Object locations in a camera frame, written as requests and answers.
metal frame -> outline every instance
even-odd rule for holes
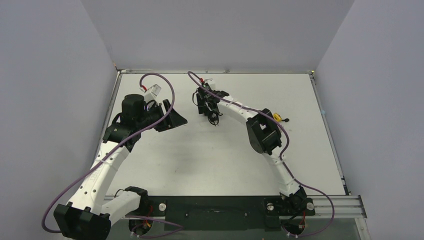
[[[115,100],[117,97],[118,89],[120,87],[121,79],[123,74],[145,74],[145,73],[161,73],[161,74],[186,74],[187,71],[185,70],[155,70],[155,69],[120,69],[117,72],[116,82],[115,86],[113,88],[112,96],[109,102],[107,114],[105,116],[104,122],[103,122],[103,128],[102,128],[102,136],[105,132],[105,129],[109,123],[109,120],[111,118],[112,109],[115,104]],[[328,140],[331,145],[331,149],[334,154],[334,158],[337,164],[337,169],[339,171],[340,177],[342,179],[343,185],[346,187],[344,174],[341,168],[341,164],[339,161],[339,157],[333,142],[333,138],[331,135],[330,127],[328,126],[325,111],[322,108],[320,98],[318,96],[318,91],[316,88],[316,83],[314,79],[314,71],[308,71],[308,72],[288,72],[288,71],[278,71],[278,70],[232,70],[229,69],[221,69],[221,70],[195,70],[193,71],[195,73],[207,73],[207,74],[308,74],[310,78],[310,82],[313,88],[313,91],[315,93],[316,101],[318,103],[318,107],[321,111],[322,120],[324,122],[325,129],[327,131]],[[332,214],[331,205],[328,202],[328,200],[324,196],[309,196],[313,199],[314,205],[315,205],[315,216],[310,216],[311,219],[329,219]],[[331,200],[333,201],[334,208],[335,208],[335,215],[334,218],[349,218],[349,219],[355,219],[356,226],[358,229],[358,233],[361,240],[371,240],[370,233],[368,231],[368,227],[366,224],[365,219],[367,218],[364,205],[361,200],[361,196],[359,195],[350,195],[348,191],[346,191],[346,195],[332,195],[330,196]],[[106,196],[105,202],[110,201],[113,199],[113,196]]]

white connector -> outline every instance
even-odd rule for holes
[[[216,90],[215,88],[215,80],[213,78],[208,78],[203,80],[205,84],[209,84],[210,89],[212,89],[213,91]]]

black end effector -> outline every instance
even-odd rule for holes
[[[168,99],[163,101],[165,110],[168,111],[171,104]],[[135,132],[153,124],[164,116],[162,106],[156,103],[148,108],[142,95],[126,95],[122,100],[122,112],[118,113],[112,121],[112,124],[106,128],[103,136],[103,142],[112,141],[120,143]],[[154,129],[163,132],[178,126],[187,124],[187,120],[179,115],[174,109],[163,121],[157,124]],[[141,134],[134,136],[125,143],[126,148],[131,152],[134,144],[141,138]]]
[[[207,83],[203,83],[202,86],[221,98],[229,96],[229,94],[225,91],[212,90]],[[207,116],[210,124],[215,126],[218,125],[220,122],[219,116],[222,115],[218,109],[218,103],[220,100],[210,95],[200,87],[198,87],[196,91],[196,100],[198,113]]]
[[[273,117],[270,110],[264,109],[262,113]],[[273,149],[281,147],[281,132],[275,122],[267,117],[257,114],[246,122],[247,134],[252,148],[257,153],[273,154]]]

yellow connector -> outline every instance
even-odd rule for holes
[[[281,118],[281,116],[278,113],[274,113],[274,115],[272,115],[274,117],[274,119],[277,122],[281,122],[283,119]]]

small screw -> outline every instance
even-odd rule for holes
[[[272,203],[268,203],[268,204],[266,205],[266,209],[267,209],[268,211],[272,211],[272,210],[274,210],[274,205],[273,205]]]
[[[165,204],[165,203],[161,203],[161,204],[159,204],[159,210],[160,211],[165,211],[165,209],[167,209],[167,205]]]

